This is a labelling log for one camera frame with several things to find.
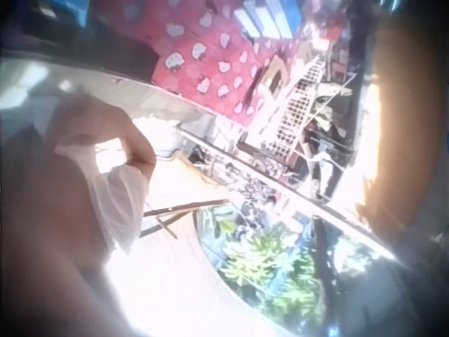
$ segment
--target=metal pole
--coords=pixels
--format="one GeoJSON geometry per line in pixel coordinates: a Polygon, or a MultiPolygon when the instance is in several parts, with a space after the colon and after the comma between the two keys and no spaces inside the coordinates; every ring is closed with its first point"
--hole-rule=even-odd
{"type": "Polygon", "coordinates": [[[304,123],[304,125],[307,125],[308,123],[310,123],[310,122],[312,121],[312,119],[315,118],[315,116],[317,116],[321,111],[323,111],[323,109],[324,109],[325,107],[328,106],[328,104],[330,103],[330,101],[333,100],[333,99],[335,98],[335,96],[337,96],[339,93],[341,93],[342,90],[343,90],[344,88],[346,88],[346,86],[349,84],[349,82],[356,78],[356,76],[357,76],[357,73],[352,74],[352,76],[351,76],[346,82],[344,82],[344,83],[341,85],[339,91],[337,91],[337,93],[334,93],[334,95],[332,95],[331,97],[329,97],[329,99],[328,99],[327,101],[325,101],[325,102],[323,103],[323,105],[322,105],[319,109],[317,109],[317,110],[315,111],[315,113],[313,113],[313,115],[311,115],[311,116],[308,118],[307,123],[304,123]]]}
{"type": "Polygon", "coordinates": [[[322,219],[328,221],[329,223],[332,223],[335,227],[341,229],[344,233],[350,235],[356,240],[359,240],[360,242],[364,243],[366,246],[370,247],[372,250],[376,251],[378,254],[384,256],[388,259],[395,259],[394,254],[385,247],[381,242],[377,240],[371,233],[364,230],[362,228],[362,224],[353,225],[350,223],[347,219],[344,218],[341,214],[339,214],[337,211],[330,209],[329,207],[323,206],[317,201],[314,201],[310,198],[305,197],[304,195],[299,194],[295,190],[289,188],[288,186],[284,185],[283,183],[280,183],[279,181],[273,179],[270,176],[267,176],[263,172],[257,170],[256,168],[252,167],[250,164],[247,164],[243,160],[235,157],[234,155],[231,155],[220,148],[200,139],[193,133],[190,133],[189,131],[186,131],[180,126],[177,126],[177,130],[180,132],[181,135],[186,137],[187,139],[195,142],[196,144],[206,148],[212,153],[215,153],[217,155],[220,155],[226,159],[228,159],[235,167],[238,169],[247,172],[248,174],[252,175],[253,177],[259,179],[260,181],[266,183],[267,185],[271,186],[272,188],[278,190],[279,192],[284,193],[285,195],[289,196],[293,201],[297,201],[299,204],[302,204],[312,210],[313,213],[320,216],[322,219]]]}

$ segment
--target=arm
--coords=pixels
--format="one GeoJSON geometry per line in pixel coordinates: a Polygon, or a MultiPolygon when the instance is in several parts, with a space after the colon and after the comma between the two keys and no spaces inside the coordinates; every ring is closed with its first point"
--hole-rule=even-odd
{"type": "Polygon", "coordinates": [[[126,112],[88,95],[62,102],[46,137],[50,150],[57,144],[94,146],[119,138],[127,164],[139,169],[148,180],[156,166],[153,147],[126,112]]]}
{"type": "Polygon", "coordinates": [[[139,169],[149,180],[156,166],[156,154],[148,139],[130,119],[120,141],[126,153],[127,164],[139,169]]]}

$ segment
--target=white shirt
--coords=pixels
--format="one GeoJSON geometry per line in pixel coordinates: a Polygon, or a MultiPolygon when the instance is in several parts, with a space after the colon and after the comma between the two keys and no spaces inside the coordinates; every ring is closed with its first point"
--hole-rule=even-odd
{"type": "MultiPolygon", "coordinates": [[[[35,129],[44,136],[58,100],[39,98],[32,102],[35,129]]],[[[94,147],[58,146],[55,153],[74,161],[86,177],[97,220],[110,251],[120,248],[129,253],[140,236],[143,208],[148,195],[148,180],[131,165],[100,173],[94,147]]]]}

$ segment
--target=wire rack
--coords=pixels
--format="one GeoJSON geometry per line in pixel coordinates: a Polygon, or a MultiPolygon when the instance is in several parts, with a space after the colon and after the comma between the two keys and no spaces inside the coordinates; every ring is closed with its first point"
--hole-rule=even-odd
{"type": "Polygon", "coordinates": [[[274,155],[283,163],[287,163],[295,152],[302,129],[311,114],[324,67],[324,61],[314,61],[281,107],[280,118],[272,119],[272,123],[276,125],[270,129],[275,131],[266,133],[267,139],[262,141],[262,150],[274,155]]]}

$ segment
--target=person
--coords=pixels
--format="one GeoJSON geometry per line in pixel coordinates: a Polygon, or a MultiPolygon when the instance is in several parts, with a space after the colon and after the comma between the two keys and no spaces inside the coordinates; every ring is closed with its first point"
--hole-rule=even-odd
{"type": "Polygon", "coordinates": [[[40,110],[32,129],[2,144],[9,173],[2,179],[0,325],[19,336],[134,336],[103,267],[140,235],[154,150],[123,110],[89,95],[40,110]],[[94,145],[115,138],[127,161],[101,174],[94,145]],[[18,147],[24,139],[31,145],[18,147]],[[32,147],[18,169],[15,158],[32,147]]]}

